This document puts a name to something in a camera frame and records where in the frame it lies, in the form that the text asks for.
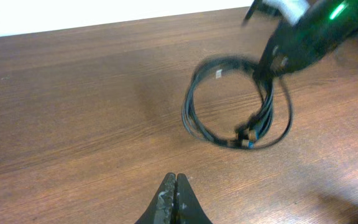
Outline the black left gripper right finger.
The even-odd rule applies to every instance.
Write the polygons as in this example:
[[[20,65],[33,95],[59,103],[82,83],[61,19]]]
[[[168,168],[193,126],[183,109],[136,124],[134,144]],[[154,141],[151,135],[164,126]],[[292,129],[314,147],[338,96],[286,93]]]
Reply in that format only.
[[[175,208],[175,223],[212,224],[203,211],[185,174],[177,175]]]

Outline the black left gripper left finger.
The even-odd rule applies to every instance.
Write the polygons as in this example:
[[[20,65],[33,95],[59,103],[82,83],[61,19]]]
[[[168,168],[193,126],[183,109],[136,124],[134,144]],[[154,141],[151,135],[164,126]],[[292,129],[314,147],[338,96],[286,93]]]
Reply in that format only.
[[[176,175],[167,173],[149,206],[135,224],[170,224],[173,220]]]

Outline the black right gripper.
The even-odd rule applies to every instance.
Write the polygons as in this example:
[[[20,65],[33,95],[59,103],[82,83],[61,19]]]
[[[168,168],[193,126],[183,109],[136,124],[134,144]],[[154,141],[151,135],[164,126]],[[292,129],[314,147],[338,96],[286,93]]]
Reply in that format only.
[[[300,71],[332,52],[358,30],[358,0],[319,0],[294,26],[285,18],[269,38],[256,78]]]

